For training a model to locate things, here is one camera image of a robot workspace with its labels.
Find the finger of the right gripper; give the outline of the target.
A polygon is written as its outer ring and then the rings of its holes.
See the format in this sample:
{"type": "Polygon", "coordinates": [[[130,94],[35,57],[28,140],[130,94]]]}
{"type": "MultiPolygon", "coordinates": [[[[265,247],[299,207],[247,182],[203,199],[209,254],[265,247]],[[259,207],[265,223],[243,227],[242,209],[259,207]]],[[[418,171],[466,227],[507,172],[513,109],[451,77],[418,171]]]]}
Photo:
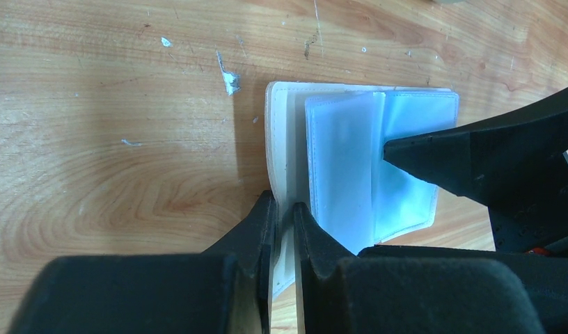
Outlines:
{"type": "Polygon", "coordinates": [[[497,251],[568,251],[568,88],[503,115],[394,139],[383,158],[487,207],[497,251]]]}
{"type": "Polygon", "coordinates": [[[489,259],[503,263],[523,283],[547,333],[568,333],[568,257],[423,246],[378,245],[363,249],[367,257],[489,259]]]}

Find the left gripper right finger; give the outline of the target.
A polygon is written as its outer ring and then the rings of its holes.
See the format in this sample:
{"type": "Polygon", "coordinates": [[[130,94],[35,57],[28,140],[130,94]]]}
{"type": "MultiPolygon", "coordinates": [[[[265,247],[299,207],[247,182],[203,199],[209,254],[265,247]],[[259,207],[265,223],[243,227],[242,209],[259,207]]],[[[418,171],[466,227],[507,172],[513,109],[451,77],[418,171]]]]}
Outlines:
{"type": "Polygon", "coordinates": [[[543,333],[519,278],[488,259],[353,255],[292,209],[300,333],[543,333]]]}

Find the white leather card holder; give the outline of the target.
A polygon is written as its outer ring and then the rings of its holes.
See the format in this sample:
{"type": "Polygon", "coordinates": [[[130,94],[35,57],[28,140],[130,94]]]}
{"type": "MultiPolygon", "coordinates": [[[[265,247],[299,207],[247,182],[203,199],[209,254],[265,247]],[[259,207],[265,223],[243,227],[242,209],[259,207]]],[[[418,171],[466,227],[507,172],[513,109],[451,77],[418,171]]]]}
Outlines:
{"type": "Polygon", "coordinates": [[[265,93],[267,171],[280,214],[274,296],[295,281],[297,202],[353,254],[434,223],[438,187],[384,161],[383,146],[453,128],[455,91],[273,81],[265,93]]]}

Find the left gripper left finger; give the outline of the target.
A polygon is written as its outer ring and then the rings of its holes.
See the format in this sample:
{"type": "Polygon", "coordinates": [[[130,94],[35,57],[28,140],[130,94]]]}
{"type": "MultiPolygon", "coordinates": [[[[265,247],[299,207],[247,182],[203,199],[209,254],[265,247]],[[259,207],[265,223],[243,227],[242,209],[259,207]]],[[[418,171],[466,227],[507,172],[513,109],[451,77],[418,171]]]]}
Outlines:
{"type": "Polygon", "coordinates": [[[201,253],[58,257],[36,276],[10,333],[268,333],[277,203],[201,253]]]}

